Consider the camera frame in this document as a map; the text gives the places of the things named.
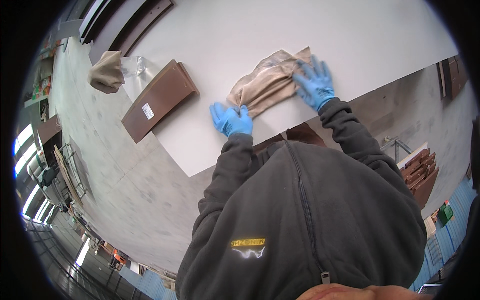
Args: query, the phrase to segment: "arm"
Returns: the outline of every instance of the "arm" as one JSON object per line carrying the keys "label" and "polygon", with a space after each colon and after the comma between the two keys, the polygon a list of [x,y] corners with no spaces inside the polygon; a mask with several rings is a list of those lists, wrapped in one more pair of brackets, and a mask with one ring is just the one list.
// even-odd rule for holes
{"label": "arm", "polygon": [[205,227],[204,232],[209,232],[208,236],[211,234],[228,199],[248,179],[252,153],[250,135],[237,133],[228,138],[216,162],[212,183],[198,203],[200,215],[193,225],[193,236],[200,225]]}
{"label": "arm", "polygon": [[200,215],[193,225],[193,239],[198,229],[203,227],[201,235],[205,243],[227,201],[248,179],[253,153],[253,122],[245,105],[225,109],[217,102],[210,106],[210,114],[214,127],[228,137],[228,142],[216,162],[212,183],[204,191],[205,198],[198,203]]}
{"label": "arm", "polygon": [[395,161],[380,151],[378,142],[353,115],[350,105],[335,97],[332,76],[325,62],[320,63],[312,55],[313,68],[301,60],[297,63],[306,75],[293,74],[293,81],[300,86],[297,94],[318,112],[323,127],[333,129],[333,139],[340,144],[343,152],[367,165],[397,190],[411,197]]}

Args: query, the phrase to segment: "gray floor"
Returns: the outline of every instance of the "gray floor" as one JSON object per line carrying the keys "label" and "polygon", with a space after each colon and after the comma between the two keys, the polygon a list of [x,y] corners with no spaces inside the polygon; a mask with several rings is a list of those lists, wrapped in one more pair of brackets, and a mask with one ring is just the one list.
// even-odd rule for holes
{"label": "gray floor", "polygon": [[[86,219],[132,259],[176,272],[213,168],[188,178],[152,133],[135,144],[121,123],[132,102],[123,88],[105,95],[88,85],[88,52],[88,45],[72,38],[67,51],[59,51],[49,98],[50,115],[58,113],[64,140],[77,151],[81,178],[89,188],[83,200]],[[468,167],[471,120],[478,113],[470,84],[446,105],[431,66],[351,104],[379,141],[399,135],[412,149],[429,142],[440,166],[422,211],[431,214],[452,195]],[[338,148],[318,118],[308,123],[328,146]]]}

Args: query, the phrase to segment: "blue nitrile glove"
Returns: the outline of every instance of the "blue nitrile glove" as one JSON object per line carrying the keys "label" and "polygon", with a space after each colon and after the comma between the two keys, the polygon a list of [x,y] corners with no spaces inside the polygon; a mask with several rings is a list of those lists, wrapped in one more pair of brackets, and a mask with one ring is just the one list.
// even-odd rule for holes
{"label": "blue nitrile glove", "polygon": [[327,64],[322,61],[321,67],[316,56],[312,55],[313,69],[304,61],[297,60],[297,64],[307,75],[293,74],[293,81],[300,86],[297,94],[303,101],[316,112],[332,98],[335,97],[332,84],[332,76]]}
{"label": "blue nitrile glove", "polygon": [[248,108],[243,105],[240,109],[225,109],[221,103],[210,105],[210,114],[212,115],[215,129],[230,137],[234,133],[246,133],[252,135],[253,122],[248,116]]}

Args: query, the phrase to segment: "zipper pull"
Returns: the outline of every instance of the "zipper pull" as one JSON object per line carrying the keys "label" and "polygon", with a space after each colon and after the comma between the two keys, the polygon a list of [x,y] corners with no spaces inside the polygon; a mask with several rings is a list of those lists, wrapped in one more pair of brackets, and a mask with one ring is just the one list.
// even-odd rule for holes
{"label": "zipper pull", "polygon": [[330,284],[330,272],[323,272],[320,276],[322,277],[322,284]]}

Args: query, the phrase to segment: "yellow printed logo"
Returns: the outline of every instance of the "yellow printed logo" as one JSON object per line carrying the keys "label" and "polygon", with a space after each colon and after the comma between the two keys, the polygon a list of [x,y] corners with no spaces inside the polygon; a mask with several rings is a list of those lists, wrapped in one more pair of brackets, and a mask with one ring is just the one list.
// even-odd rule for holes
{"label": "yellow printed logo", "polygon": [[265,245],[265,239],[251,239],[251,240],[234,240],[230,242],[232,247],[239,246],[261,246]]}

